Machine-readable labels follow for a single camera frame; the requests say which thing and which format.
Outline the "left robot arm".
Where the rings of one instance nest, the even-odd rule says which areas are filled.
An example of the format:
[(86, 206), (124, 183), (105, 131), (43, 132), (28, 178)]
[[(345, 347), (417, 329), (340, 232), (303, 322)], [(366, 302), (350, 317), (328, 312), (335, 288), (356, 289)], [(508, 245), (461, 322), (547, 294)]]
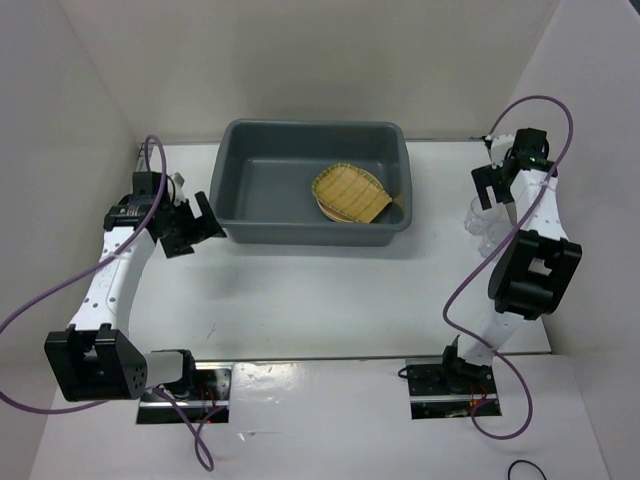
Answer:
[(195, 359), (187, 349), (139, 351), (128, 338), (134, 297), (155, 248), (166, 258), (193, 253), (195, 245), (225, 233), (203, 192), (194, 215), (179, 173), (136, 172), (131, 193), (104, 217), (103, 264), (63, 331), (48, 334), (44, 350), (66, 400), (135, 400), (156, 386), (176, 399), (199, 387)]

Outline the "woven bamboo tray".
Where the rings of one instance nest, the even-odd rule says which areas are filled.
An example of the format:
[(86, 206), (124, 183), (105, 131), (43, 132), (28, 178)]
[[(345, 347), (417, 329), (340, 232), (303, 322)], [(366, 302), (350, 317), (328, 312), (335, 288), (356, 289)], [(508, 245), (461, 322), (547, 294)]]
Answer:
[(391, 196), (373, 174), (349, 163), (336, 163), (321, 171), (312, 182), (311, 192), (315, 200), (338, 209), (346, 209), (360, 200), (389, 198), (387, 207), (392, 203)]

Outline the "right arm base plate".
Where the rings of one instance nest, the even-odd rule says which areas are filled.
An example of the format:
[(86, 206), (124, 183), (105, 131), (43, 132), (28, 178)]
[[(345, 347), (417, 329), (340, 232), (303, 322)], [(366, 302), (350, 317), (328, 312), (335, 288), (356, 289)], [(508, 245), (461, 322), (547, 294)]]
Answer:
[(493, 372), (478, 378), (446, 372), (436, 360), (409, 360), (397, 372), (409, 395), (412, 420), (469, 418), (478, 406), (477, 417), (501, 416)]

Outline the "tan plate with bear logo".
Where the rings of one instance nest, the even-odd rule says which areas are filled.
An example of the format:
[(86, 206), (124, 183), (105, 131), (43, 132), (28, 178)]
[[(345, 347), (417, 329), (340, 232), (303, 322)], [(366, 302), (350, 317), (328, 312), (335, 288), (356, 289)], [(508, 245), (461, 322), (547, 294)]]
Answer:
[(321, 211), (330, 219), (338, 222), (371, 223), (391, 202), (389, 198), (360, 200), (348, 206), (346, 209), (338, 209), (321, 200), (316, 200)]

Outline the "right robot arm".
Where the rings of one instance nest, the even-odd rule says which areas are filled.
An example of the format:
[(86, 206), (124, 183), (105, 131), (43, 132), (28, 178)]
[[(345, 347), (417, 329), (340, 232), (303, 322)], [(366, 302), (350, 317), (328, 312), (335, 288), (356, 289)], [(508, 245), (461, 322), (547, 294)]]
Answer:
[(485, 139), (490, 162), (472, 171), (483, 209), (510, 205), (513, 223), (489, 278), (494, 311), (469, 345), (448, 345), (438, 381), (461, 393), (486, 380), (499, 350), (522, 325), (553, 313), (582, 258), (582, 248), (564, 231), (556, 200), (558, 185), (543, 130), (519, 129)]

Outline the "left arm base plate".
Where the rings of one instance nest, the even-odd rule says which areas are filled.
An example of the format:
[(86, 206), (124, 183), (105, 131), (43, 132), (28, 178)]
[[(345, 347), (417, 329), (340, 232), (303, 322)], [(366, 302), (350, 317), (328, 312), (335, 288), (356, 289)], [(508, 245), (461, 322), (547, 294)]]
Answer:
[[(229, 422), (233, 365), (231, 363), (197, 362), (193, 386), (184, 393), (168, 393), (195, 426)], [(138, 404), (137, 425), (180, 424), (181, 417), (171, 404), (154, 393), (145, 393)]]

